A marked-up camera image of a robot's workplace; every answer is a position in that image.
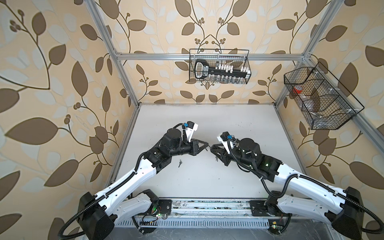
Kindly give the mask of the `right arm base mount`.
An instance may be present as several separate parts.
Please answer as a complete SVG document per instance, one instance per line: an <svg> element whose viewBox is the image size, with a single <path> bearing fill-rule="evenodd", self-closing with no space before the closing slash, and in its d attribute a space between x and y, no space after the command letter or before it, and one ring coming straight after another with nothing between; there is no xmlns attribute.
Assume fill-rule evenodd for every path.
<svg viewBox="0 0 384 240"><path fill-rule="evenodd" d="M275 217L277 220L269 220L268 231L271 235L282 235L286 232L293 214L283 213L276 205L276 201L251 200L249 201L253 217Z"/></svg>

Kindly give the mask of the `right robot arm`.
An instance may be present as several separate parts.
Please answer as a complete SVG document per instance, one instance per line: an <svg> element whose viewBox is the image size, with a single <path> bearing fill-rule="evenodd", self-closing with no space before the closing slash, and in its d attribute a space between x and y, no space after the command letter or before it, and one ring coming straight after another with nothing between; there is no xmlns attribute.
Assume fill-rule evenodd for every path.
<svg viewBox="0 0 384 240"><path fill-rule="evenodd" d="M333 187L302 174L282 161L265 155L252 139L218 137L211 153L225 166L235 162L256 175L273 205L283 214L300 215L331 225L341 235L360 240L362 234L380 235L384 222L367 209L360 192Z"/></svg>

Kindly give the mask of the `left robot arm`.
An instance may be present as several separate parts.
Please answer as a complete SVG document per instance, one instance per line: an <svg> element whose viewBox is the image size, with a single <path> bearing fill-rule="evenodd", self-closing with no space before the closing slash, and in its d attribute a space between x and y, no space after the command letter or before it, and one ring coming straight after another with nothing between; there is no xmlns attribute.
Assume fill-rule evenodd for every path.
<svg viewBox="0 0 384 240"><path fill-rule="evenodd" d="M196 156L208 143L193 138L198 124L188 121L168 129L148 151L139 155L135 167L123 177L95 195L84 194L78 212L59 230L58 239L70 240L87 236L89 240L104 240L119 220L144 213L158 201L151 190L135 198L128 197L145 181L168 166L174 156Z"/></svg>

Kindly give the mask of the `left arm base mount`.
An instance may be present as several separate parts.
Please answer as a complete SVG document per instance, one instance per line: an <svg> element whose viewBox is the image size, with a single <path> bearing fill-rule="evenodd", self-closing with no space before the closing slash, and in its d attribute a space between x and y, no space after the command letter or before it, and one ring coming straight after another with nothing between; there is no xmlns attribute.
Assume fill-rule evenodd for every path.
<svg viewBox="0 0 384 240"><path fill-rule="evenodd" d="M152 204L149 209L132 217L134 226L140 234L146 235L152 233L160 223L160 220L166 220L172 211L172 200L159 200Z"/></svg>

